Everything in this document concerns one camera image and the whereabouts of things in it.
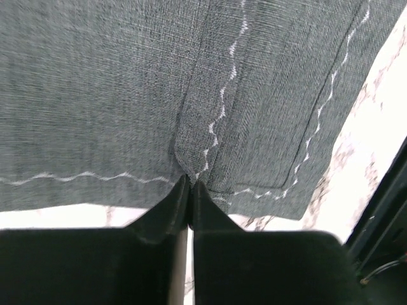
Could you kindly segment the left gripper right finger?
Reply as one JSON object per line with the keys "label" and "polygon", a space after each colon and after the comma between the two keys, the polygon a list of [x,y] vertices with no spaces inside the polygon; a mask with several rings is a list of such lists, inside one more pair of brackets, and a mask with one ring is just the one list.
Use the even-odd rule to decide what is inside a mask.
{"label": "left gripper right finger", "polygon": [[202,182],[195,184],[190,206],[196,304],[362,303],[347,252],[333,235],[245,231]]}

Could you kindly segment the grey cloth napkin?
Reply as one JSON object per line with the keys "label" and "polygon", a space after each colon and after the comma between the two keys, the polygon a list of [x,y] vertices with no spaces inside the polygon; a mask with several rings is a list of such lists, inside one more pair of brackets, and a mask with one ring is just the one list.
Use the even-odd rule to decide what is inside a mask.
{"label": "grey cloth napkin", "polygon": [[1,210],[149,208],[182,175],[300,219],[405,1],[2,1]]}

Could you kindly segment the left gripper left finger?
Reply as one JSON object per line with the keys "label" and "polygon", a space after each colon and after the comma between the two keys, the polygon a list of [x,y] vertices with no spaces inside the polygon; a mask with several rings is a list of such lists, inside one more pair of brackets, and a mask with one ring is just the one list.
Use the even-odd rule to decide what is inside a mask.
{"label": "left gripper left finger", "polygon": [[190,181],[123,228],[1,232],[2,304],[182,304]]}

